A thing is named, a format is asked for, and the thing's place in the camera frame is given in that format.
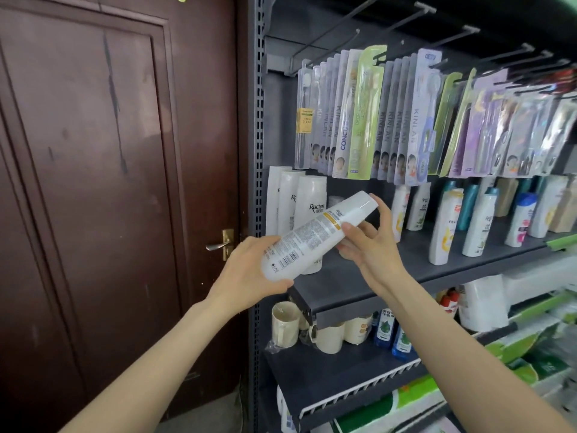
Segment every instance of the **left hand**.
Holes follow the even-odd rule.
[[[264,297],[286,293],[292,280],[269,281],[260,268],[264,252],[278,240],[278,235],[247,237],[228,258],[206,299],[223,304],[234,316]]]

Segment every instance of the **left arm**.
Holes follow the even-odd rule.
[[[244,240],[231,254],[208,297],[193,305],[162,339],[72,419],[61,433],[145,433],[156,428],[206,345],[235,314],[292,281],[270,282],[260,269],[278,236]]]

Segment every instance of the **door handle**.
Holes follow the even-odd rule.
[[[227,261],[234,249],[234,229],[222,230],[222,243],[216,245],[206,245],[206,250],[222,249],[222,261]]]

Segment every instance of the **right hand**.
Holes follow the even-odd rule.
[[[401,284],[409,276],[400,259],[392,230],[391,210],[379,197],[371,194],[379,204],[380,226],[376,230],[368,222],[358,227],[343,223],[344,235],[357,247],[338,245],[339,251],[353,260],[369,287],[379,296]]]

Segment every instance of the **barcode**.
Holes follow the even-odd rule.
[[[298,260],[298,254],[296,252],[290,252],[288,255],[286,255],[284,258],[281,258],[279,260],[279,264],[280,266],[284,269],[286,268],[289,264],[295,262]]]

